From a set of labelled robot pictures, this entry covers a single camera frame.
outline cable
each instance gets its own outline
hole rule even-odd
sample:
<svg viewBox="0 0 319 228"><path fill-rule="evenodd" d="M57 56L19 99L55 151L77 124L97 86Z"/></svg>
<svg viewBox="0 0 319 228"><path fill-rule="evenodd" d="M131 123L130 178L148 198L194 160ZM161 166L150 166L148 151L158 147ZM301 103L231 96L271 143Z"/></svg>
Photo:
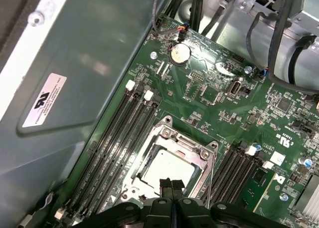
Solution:
<svg viewBox="0 0 319 228"><path fill-rule="evenodd" d="M310 36L304 36L302 37L297 43L296 43L296 49L290 59L289 67L288 67L288 80L290 84L295 85L295 68L297 60L303 50L308 49L314 42L315 42L316 36L310 35Z"/></svg>
<svg viewBox="0 0 319 228"><path fill-rule="evenodd" d="M227 3L232 2L233 0L225 0ZM209 24L206 26L206 28L203 30L203 32L201 33L202 35L206 36L209 31L214 27L214 25L217 23L217 21L219 20L219 18L222 16L223 12L224 12L225 8L222 6L219 6L219 8L217 9L216 13L214 14L213 18L211 19L211 21L209 22Z"/></svg>
<svg viewBox="0 0 319 228"><path fill-rule="evenodd" d="M193 0L191 5L189 24L190 24L190 28L197 32L199 30L202 11L203 11L203 0Z"/></svg>
<svg viewBox="0 0 319 228"><path fill-rule="evenodd" d="M295 86L293 84L287 83L275 76L275 65L277 60L277 55L280 47L280 43L284 34L285 24L289 17L290 10L292 8L294 0L283 0L279 12L278 17L274 29L274 34L271 39L269 54L268 54L268 77L269 79L284 88L301 92L308 95L318 94L319 91L314 89L307 89L299 86Z"/></svg>
<svg viewBox="0 0 319 228"><path fill-rule="evenodd" d="M254 54L254 51L253 51L253 48L252 48L252 44L251 44L251 35L253 33L253 30L254 28L257 26L258 22L259 22L259 19L260 17L264 18L264 19L268 19L268 20L276 20L275 18L271 17L271 16L267 16L265 15L263 12L259 12L256 14L256 17L253 21L253 23L251 24L248 32L247 32L247 35L246 35L246 47L247 47L247 51L252 59L252 63L255 64L255 66L263 71L264 70L264 67L258 62L257 58L255 57L255 54Z"/></svg>
<svg viewBox="0 0 319 228"><path fill-rule="evenodd" d="M164 31L160 31L159 28L157 27L157 24L156 24L156 11L157 11L157 8L158 8L158 1L159 0L154 0L154 3L153 3L153 9L152 9L152 25L153 25L153 29L155 31L156 34L169 34L169 33L172 33L172 32L176 32L176 31L180 31L181 29L179 29L179 26L178 27L174 27L174 28L170 28L170 29L167 29L167 30L164 30Z"/></svg>
<svg viewBox="0 0 319 228"><path fill-rule="evenodd" d="M175 18L177 11L181 5L181 3L183 2L183 0L174 0L174 4L172 5L172 9L170 12L170 17L171 18Z"/></svg>

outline motherboard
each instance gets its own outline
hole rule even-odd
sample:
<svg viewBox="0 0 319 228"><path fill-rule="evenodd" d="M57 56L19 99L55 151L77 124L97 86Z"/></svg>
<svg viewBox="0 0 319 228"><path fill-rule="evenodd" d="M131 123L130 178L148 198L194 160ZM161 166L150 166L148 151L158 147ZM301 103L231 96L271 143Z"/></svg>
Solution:
<svg viewBox="0 0 319 228"><path fill-rule="evenodd" d="M181 26L162 16L159 28ZM316 98L285 90L248 60L183 28L153 30L133 59L46 227L71 227L182 180L291 228L319 225Z"/></svg>

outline label sticker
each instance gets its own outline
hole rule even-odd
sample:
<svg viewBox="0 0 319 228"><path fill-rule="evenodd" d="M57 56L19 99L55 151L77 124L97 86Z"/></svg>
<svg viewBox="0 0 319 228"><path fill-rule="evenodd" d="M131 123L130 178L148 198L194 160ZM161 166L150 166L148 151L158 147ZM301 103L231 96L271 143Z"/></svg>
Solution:
<svg viewBox="0 0 319 228"><path fill-rule="evenodd" d="M281 164L284 162L285 155L280 154L279 152L274 152L273 155L270 158L270 161L275 163L278 166L281 166Z"/></svg>
<svg viewBox="0 0 319 228"><path fill-rule="evenodd" d="M51 73L31 108L22 127L42 125L58 97L66 77Z"/></svg>

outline ram slot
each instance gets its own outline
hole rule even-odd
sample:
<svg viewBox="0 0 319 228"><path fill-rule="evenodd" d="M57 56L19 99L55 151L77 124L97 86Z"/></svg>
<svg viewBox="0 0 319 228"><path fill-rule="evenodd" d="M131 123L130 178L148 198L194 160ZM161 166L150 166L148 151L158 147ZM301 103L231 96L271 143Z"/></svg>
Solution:
<svg viewBox="0 0 319 228"><path fill-rule="evenodd" d="M110 161L106 162L106 168L105 168L105 170L104 170L104 172L102 174L102 177L99 180L97 180L97 182L96 182L97 184L95 186L94 192L89 194L89 196L87 197L87 201L85 202L86 207L89 207L89 208L92 207L92 204L94 204L95 201L97 200L97 198L99 196L99 193L103 189L104 184L106 183L106 181L109 178L112 170L116 166L116 163L120 159L121 154L124 152L125 147L127 145L127 142L129 141L129 139L131 138L133 132L135 131L139 120L143 116L146 107L147 107L146 104L140 103L139 107L133 113L132 119L130 119L131 122L127 124L128 130L124 131L124 129L123 129L123 133L125 133L125 137L121 140L121 142L119 144L115 144L116 145L116 151L115 151L114 155L110 158ZM84 212L82 214L84 215L86 213L86 211L89 210L89 208L85 208Z"/></svg>
<svg viewBox="0 0 319 228"><path fill-rule="evenodd" d="M249 166L247 172L246 172L246 173L243 173L243 174L241 175L241 179L240 179L241 182L237 185L237 189L236 189L235 192L233 193L233 196L232 196L232 198L230 199L230 203L234 203L234 202L237 200L237 198L238 198L238 196L240 195L241 191L243 190L243 188L244 188L246 182L247 182L248 179L251 177L253 171L256 170L256 168L257 168L257 164L254 163L254 162L252 162L252 163L250 163L250 166Z"/></svg>
<svg viewBox="0 0 319 228"><path fill-rule="evenodd" d="M237 153L234 151L233 147L231 147L227 154L224 156L223 160L219 164L211 184L211 191L210 194L212 197L212 194L215 192L217 183L219 183L220 179L222 179L223 175L227 172L227 169L229 169L229 164L232 164L234 158L237 156ZM204 195L201 197L201 200L206 203L208 199L208 190L205 191Z"/></svg>
<svg viewBox="0 0 319 228"><path fill-rule="evenodd" d="M102 135L102 138L100 139L99 143L93 148L93 151L90 155L89 161L87 165L85 166L84 171L81 174L80 179L77 182L77 185L75 186L76 190L73 192L73 196L71 197L71 206L75 204L77 201L76 197L79 195L80 190L85 186L86 180L88 179L88 176L93 172L94 168L97 165L97 160L99 159L99 154L103 148L103 145L106 141L106 139L109 137L111 131L114 129L116 123L118 122L120 116L122 115L129 99L130 99L131 93L128 92L126 95L123 97L120 106L116 113L114 114L113 119L110 122L110 125L108 128L105 130L104 134Z"/></svg>
<svg viewBox="0 0 319 228"><path fill-rule="evenodd" d="M122 164L120 166L118 166L118 169L114 173L110 183L108 183L106 185L107 187L104 189L100 199L97 202L97 205L94 206L93 213L97 213L99 210L101 210L101 208L103 207L104 203L106 202L108 196L110 195L110 192L112 191L112 188L113 188L114 184L116 183L116 181L120 177L120 175L121 175L126 163L129 161L130 157L132 156L133 151L136 148L136 145L138 144L139 140L143 136L143 133L146 131L148 125L152 121L152 118L154 116L154 113L156 111L157 106L158 106L158 104L153 104L152 105L152 109L151 109L150 113L148 114L147 118L144 120L138 135L134 138L132 144L130 145L130 148L129 148L128 152L126 153Z"/></svg>
<svg viewBox="0 0 319 228"><path fill-rule="evenodd" d="M82 195L80 196L80 198L78 199L78 213L81 212L82 207L84 205L84 202L87 200L87 197L89 196L89 194L92 192L92 190L94 190L96 181L100 178L101 173L103 173L103 167L105 164L105 161L108 159L109 155L112 152L112 147L115 145L115 143L117 142L117 140L119 139L119 136L122 133L123 128L125 127L127 121L129 120L131 114L133 113L133 111L135 110L136 106L138 105L139 99L140 99L141 95L138 93L135 93L133 95L133 101L131 102L131 106L128 108L128 110L125 111L125 115L122 118L122 120L119 122L118 127L115 129L114 133L112 136L110 136L108 138L108 141L106 142L106 144L103 144L103 146L105 147L104 149L104 153L102 155L102 158L99 161L99 164L97 165L97 167L94 169L93 175L91 175L89 177L89 181L87 182L88 186L87 188L82 192Z"/></svg>
<svg viewBox="0 0 319 228"><path fill-rule="evenodd" d="M238 189L238 184L241 183L241 181L243 180L244 174L249 171L251 164L252 162L249 160L248 157L245 157L242 160L242 163L240 167L238 167L238 170L236 171L236 174L230 182L230 185L228 186L227 190L225 190L224 195L220 199L221 201L232 203L232 197Z"/></svg>
<svg viewBox="0 0 319 228"><path fill-rule="evenodd" d="M234 157L234 160L231 164L229 164L229 169L224 174L222 179L220 179L218 185L215 188L215 192L212 193L211 196L211 203L216 202L226 202L223 200L223 197L226 195L227 191L229 190L229 187L232 185L232 182L234 181L234 178L238 172L240 172L240 168L243 165L243 159L240 154L237 154L237 156Z"/></svg>

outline ul logo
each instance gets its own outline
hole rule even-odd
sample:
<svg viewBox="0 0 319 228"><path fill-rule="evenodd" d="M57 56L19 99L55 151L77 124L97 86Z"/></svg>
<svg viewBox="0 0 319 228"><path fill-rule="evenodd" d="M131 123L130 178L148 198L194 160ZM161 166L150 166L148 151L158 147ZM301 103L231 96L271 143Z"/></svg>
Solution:
<svg viewBox="0 0 319 228"><path fill-rule="evenodd" d="M36 105L35 105L34 108L37 109L37 108L43 106L43 105L44 105L44 102L48 99L49 95L50 95L49 92L43 93L43 94L40 96L39 100L36 102Z"/></svg>

